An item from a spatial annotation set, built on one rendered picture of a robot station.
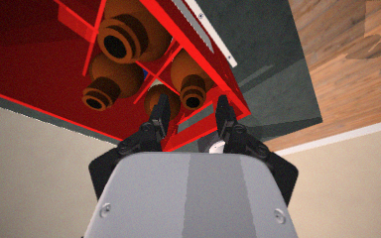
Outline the red divided crate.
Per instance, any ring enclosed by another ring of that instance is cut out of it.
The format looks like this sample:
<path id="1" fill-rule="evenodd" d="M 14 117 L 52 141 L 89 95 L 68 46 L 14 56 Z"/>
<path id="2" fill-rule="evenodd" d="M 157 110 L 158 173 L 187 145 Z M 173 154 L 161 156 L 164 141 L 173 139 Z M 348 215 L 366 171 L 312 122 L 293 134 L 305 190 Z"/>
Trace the red divided crate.
<path id="1" fill-rule="evenodd" d="M 215 114 L 218 97 L 228 97 L 236 80 L 225 55 L 185 0 L 140 0 L 174 39 L 161 58 L 135 61 L 149 72 L 136 94 L 117 98 L 104 111 L 87 107 L 81 97 L 92 83 L 90 62 L 102 52 L 97 34 L 105 1 L 0 0 L 0 97 L 122 141 L 148 122 L 144 100 L 156 78 L 180 96 L 171 80 L 171 65 L 184 48 L 214 85 L 199 109 L 188 110 L 181 103 L 160 141 L 164 152 L 199 130 Z M 181 123 L 210 104 L 212 114 L 178 133 Z"/>

